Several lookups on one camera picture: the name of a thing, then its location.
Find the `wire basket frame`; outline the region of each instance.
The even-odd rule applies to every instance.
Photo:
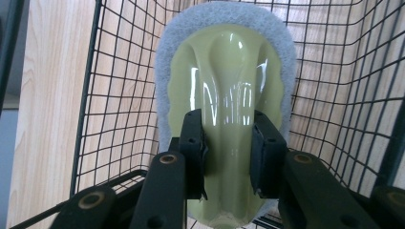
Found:
[[[202,2],[96,1],[71,195],[148,169],[159,144],[156,48],[164,26]],[[319,156],[343,185],[363,196],[385,176],[382,161],[395,164],[390,182],[405,188],[403,148],[389,147],[404,137],[395,130],[396,118],[405,115],[399,112],[405,96],[404,1],[242,2],[271,10],[295,42],[288,147]],[[387,148],[391,162],[384,157]]]

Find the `wire mesh basket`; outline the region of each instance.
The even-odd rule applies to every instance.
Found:
[[[164,26],[202,2],[96,1],[71,195],[148,170],[159,150],[156,48]],[[404,148],[397,143],[405,134],[395,125],[405,115],[404,1],[243,2],[271,10],[295,42],[288,147],[320,157],[344,186],[363,196],[378,182],[405,188]],[[269,227],[270,218],[280,222],[274,212],[247,228]],[[200,227],[193,219],[187,225]]]

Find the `wood panel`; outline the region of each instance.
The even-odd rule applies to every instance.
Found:
[[[31,0],[8,227],[69,197],[94,5]]]

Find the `glossy painted surface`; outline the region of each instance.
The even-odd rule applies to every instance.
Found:
[[[249,223],[263,201],[249,178],[254,110],[281,125],[284,87],[280,59],[265,38],[237,25],[197,31],[177,50],[171,65],[169,124],[181,132],[185,113],[202,108],[209,152],[208,200],[189,200],[195,219],[214,228]]]

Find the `metal bolt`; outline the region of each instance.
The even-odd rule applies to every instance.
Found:
[[[342,217],[340,217],[340,220],[347,227],[360,228],[360,222],[351,215],[343,215]]]
[[[148,228],[161,228],[166,222],[165,216],[151,217],[147,221]]]
[[[310,158],[309,156],[306,155],[296,155],[294,156],[294,160],[300,163],[304,163],[304,164],[310,164],[312,163],[312,158]]]
[[[191,143],[191,144],[194,144],[194,143],[197,142],[197,140],[194,137],[190,137],[190,138],[188,138],[188,142]]]
[[[390,192],[387,195],[391,202],[395,203],[396,205],[405,207],[405,194],[398,192]]]
[[[177,157],[174,155],[165,155],[160,158],[160,163],[171,164],[171,163],[176,162],[176,160],[177,160]]]
[[[92,209],[98,206],[104,200],[104,198],[104,193],[95,191],[81,198],[78,202],[78,206],[84,210]]]

